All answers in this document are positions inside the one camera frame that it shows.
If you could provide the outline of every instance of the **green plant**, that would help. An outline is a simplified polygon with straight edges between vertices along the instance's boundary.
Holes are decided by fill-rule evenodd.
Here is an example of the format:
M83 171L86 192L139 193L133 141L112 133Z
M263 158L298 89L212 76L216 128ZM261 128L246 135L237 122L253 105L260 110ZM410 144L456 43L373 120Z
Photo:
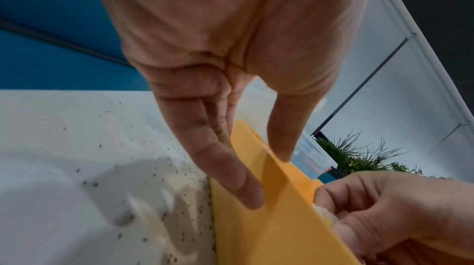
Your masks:
M360 133L349 134L347 137L339 138L334 143L330 140L318 138L317 143L333 158L338 164L339 171L344 176L357 171L376 171L376 170L392 170L409 172L416 175L423 175L421 169L411 169L404 164L392 162L385 164L387 159L393 158L404 152L401 149L391 150L386 147L383 139L380 140L378 147L370 149L371 144L358 148L356 141Z

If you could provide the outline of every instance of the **dark background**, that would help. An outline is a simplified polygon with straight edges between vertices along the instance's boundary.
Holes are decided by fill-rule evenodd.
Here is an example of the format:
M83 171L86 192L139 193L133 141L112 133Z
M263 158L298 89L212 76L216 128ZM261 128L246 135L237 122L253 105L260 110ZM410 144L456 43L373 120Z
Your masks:
M403 0L474 113L474 0Z

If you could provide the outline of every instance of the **yellow envelope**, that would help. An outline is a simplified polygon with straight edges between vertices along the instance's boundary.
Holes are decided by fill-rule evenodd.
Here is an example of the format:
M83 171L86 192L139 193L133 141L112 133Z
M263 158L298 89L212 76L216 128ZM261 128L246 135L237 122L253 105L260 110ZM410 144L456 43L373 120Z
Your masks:
M266 202L259 210L247 210L211 181L219 265L359 264L311 206L320 181L311 181L293 164L278 161L241 120L234 125L231 142L262 183Z

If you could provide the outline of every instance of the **palm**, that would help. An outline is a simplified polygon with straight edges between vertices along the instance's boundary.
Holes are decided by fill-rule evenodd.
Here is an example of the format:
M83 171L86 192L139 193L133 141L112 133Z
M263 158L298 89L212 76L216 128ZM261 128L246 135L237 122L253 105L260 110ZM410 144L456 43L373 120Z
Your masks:
M278 92L269 142L289 159L335 81L367 0L104 0L127 59L194 162L248 207L258 182L229 145L253 75Z

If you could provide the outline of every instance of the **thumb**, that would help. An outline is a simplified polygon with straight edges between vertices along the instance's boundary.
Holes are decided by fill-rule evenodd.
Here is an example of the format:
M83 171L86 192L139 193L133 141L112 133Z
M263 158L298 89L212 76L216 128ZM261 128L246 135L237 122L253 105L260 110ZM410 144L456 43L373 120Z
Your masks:
M278 94L268 121L267 134L270 148L282 161L291 159L296 143L320 95Z
M416 229L409 214L389 203L376 203L364 211L348 214L333 226L334 232L357 256L379 254L407 240Z

